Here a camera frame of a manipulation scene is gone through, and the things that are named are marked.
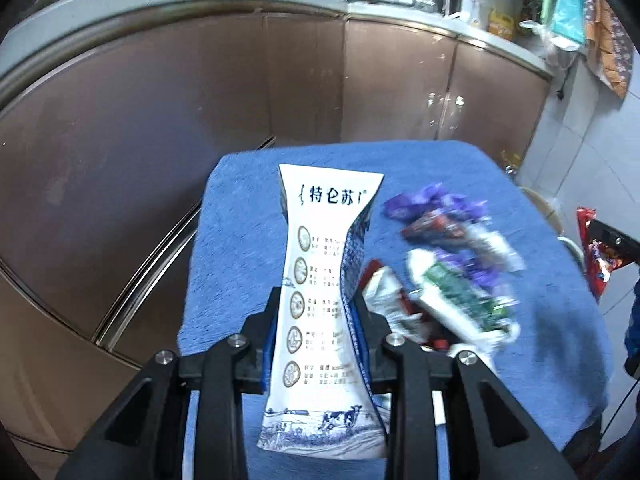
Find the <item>brown kitchen cabinet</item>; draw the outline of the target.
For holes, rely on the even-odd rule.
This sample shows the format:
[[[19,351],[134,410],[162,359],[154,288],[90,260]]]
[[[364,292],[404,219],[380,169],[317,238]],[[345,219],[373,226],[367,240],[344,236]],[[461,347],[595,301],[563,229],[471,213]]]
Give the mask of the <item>brown kitchen cabinet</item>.
[[[1,81],[1,426],[51,478],[176,343],[222,156],[459,140],[523,155],[550,88],[525,49],[436,15],[197,1],[99,22]]]

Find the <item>purple candy wrapper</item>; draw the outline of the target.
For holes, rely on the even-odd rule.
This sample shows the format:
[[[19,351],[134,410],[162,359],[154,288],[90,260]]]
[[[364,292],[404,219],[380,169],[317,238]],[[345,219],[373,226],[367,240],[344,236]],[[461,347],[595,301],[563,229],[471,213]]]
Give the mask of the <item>purple candy wrapper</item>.
[[[472,200],[464,194],[449,192],[441,183],[432,183],[414,192],[399,193],[383,205],[387,218],[403,222],[419,219],[432,211],[461,221],[489,220],[486,200]]]

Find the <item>dark red clear wrapper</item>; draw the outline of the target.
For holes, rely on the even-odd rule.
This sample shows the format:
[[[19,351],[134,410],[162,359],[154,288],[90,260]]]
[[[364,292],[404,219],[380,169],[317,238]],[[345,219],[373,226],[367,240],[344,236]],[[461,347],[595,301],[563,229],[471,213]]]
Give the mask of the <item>dark red clear wrapper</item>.
[[[520,254],[506,238],[483,222],[459,221],[443,212],[429,211],[400,230],[405,240],[424,242],[447,252],[472,252],[482,263],[502,272],[526,269]]]

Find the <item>green white snack wrapper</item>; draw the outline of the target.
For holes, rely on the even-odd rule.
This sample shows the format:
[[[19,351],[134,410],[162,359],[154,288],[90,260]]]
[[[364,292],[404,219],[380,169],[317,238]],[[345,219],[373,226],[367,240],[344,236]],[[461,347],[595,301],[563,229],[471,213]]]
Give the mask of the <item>green white snack wrapper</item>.
[[[462,341],[492,353],[520,336],[518,300],[500,272],[439,249],[411,249],[406,265],[413,300]]]

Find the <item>red white snack bag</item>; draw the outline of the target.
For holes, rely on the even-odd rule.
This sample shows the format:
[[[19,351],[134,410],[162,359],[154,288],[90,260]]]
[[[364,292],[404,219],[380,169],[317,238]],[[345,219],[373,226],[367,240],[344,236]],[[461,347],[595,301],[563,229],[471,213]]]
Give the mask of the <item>red white snack bag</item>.
[[[362,272],[359,290],[370,312],[383,315],[390,329],[417,344],[427,344],[431,319],[409,298],[392,268],[370,260]]]

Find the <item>teal hanging bag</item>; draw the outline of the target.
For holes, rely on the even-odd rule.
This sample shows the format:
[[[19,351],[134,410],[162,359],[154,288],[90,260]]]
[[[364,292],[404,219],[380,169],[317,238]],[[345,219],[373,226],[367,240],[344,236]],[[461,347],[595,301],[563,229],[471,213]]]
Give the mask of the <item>teal hanging bag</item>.
[[[585,0],[556,0],[550,30],[575,44],[584,44]]]

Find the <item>yellow detergent bottle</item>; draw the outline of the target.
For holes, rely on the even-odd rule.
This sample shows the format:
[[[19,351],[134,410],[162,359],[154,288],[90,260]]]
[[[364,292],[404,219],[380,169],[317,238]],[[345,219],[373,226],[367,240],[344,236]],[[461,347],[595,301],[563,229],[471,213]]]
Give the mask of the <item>yellow detergent bottle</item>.
[[[512,16],[492,8],[489,13],[488,32],[504,40],[512,41],[515,34],[514,19]]]

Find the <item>white blue milk carton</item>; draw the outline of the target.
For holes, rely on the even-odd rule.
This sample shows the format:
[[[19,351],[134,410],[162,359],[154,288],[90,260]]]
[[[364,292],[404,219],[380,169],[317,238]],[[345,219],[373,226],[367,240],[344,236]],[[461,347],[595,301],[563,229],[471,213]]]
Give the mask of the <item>white blue milk carton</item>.
[[[290,164],[279,174],[288,240],[258,445],[377,460],[386,454],[386,418],[371,392],[354,298],[384,177]]]

